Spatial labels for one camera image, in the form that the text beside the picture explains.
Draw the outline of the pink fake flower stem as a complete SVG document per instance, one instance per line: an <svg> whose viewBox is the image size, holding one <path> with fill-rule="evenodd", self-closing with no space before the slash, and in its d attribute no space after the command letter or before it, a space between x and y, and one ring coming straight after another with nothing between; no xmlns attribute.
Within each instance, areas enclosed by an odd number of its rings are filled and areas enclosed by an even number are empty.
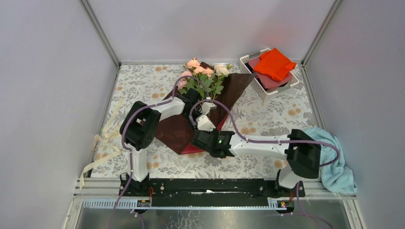
<svg viewBox="0 0 405 229"><path fill-rule="evenodd" d="M186 76L186 78L180 79L177 85L180 94L194 89L200 93L203 99L207 97L214 99L222 93L222 81L216 74L214 66L200 63L198 59L192 58L186 62L184 68L186 71L181 76Z"/></svg>

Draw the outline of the dark red wrapping paper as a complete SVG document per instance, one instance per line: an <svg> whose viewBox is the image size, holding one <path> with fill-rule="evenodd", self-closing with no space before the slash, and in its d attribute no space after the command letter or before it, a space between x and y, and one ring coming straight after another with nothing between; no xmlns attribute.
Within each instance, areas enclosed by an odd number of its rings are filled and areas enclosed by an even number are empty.
<svg viewBox="0 0 405 229"><path fill-rule="evenodd" d="M206 84L210 97L221 102L228 109L232 109L256 75L253 73L228 73L227 76L222 77L215 69L216 66L210 66L205 62L196 67L187 64L182 76L194 76L202 82L212 80L211 83ZM160 121L155 134L158 140L179 155L203 151L191 144L193 136L194 127L189 120L189 111Z"/></svg>

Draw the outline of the white fake rose stem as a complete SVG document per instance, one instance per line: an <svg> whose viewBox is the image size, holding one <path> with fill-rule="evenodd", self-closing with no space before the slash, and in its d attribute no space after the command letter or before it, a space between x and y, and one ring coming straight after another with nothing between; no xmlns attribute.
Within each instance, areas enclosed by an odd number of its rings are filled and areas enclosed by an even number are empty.
<svg viewBox="0 0 405 229"><path fill-rule="evenodd" d="M229 71L231 70L231 64L216 64L214 65L214 73L215 77L213 78L213 87L212 87L212 94L213 97L221 94L223 90L223 82L230 74Z"/></svg>

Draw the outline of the white plastic basket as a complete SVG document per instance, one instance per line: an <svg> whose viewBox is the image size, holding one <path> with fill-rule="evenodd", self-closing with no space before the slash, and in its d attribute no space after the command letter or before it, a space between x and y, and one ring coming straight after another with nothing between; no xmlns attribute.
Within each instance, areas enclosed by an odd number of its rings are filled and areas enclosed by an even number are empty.
<svg viewBox="0 0 405 229"><path fill-rule="evenodd" d="M299 84L298 74L299 69L296 67L291 70L283 81L277 82L268 76L262 75L254 71L254 67L261 60L260 55L270 51L270 48L262 49L256 53L248 54L240 57L240 69L245 74L256 74L250 85L254 88L262 101L266 101L272 97L280 95L289 89L292 89Z"/></svg>

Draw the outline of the cream ribbon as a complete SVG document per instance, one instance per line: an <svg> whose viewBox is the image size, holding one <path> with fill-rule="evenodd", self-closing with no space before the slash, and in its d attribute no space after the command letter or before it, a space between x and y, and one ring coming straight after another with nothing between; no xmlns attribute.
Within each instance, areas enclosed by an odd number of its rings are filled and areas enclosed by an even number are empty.
<svg viewBox="0 0 405 229"><path fill-rule="evenodd" d="M81 190L85 185L84 174L86 172L89 172L93 168L98 167L101 164L107 162L108 160L111 160L111 159L117 157L118 155L122 154L121 149L119 149L117 146L114 146L110 143L110 141L117 139L119 137L119 126L117 125L112 130L111 133L109 133L108 131L109 131L111 125L113 124L113 121L115 120L116 116L118 115L119 109L122 107L123 103L124 103L124 98L120 97L120 100L118 101L118 104L116 105L112 115L107 120L105 126L101 130L101 134L96 134L93 138L93 143L92 143L93 150L96 150L100 147L106 147L106 148L112 148L113 153L107 154L106 156L101 156L99 159L96 159L94 162L92 162L84 167L84 169L79 177L79 190Z"/></svg>

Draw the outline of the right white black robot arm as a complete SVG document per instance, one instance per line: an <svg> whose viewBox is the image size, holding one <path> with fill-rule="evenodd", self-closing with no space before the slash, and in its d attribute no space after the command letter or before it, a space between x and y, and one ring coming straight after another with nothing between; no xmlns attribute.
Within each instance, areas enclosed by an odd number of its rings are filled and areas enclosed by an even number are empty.
<svg viewBox="0 0 405 229"><path fill-rule="evenodd" d="M253 136L233 131L196 131L191 144L212 157L259 155L286 160L277 173L275 193L285 197L304 179L318 179L321 147L306 133L292 129L289 135Z"/></svg>

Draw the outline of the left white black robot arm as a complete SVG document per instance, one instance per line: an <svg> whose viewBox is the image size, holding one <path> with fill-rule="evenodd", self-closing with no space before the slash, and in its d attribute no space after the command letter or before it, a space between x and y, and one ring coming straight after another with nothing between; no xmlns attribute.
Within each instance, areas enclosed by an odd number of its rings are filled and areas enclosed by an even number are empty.
<svg viewBox="0 0 405 229"><path fill-rule="evenodd" d="M129 175L132 181L129 188L136 196L143 196L148 191L145 178L149 172L145 149L153 141L159 122L172 116L187 115L201 99L201 95L191 89L185 94L170 96L157 104L136 101L132 105L119 132L123 148L130 151Z"/></svg>

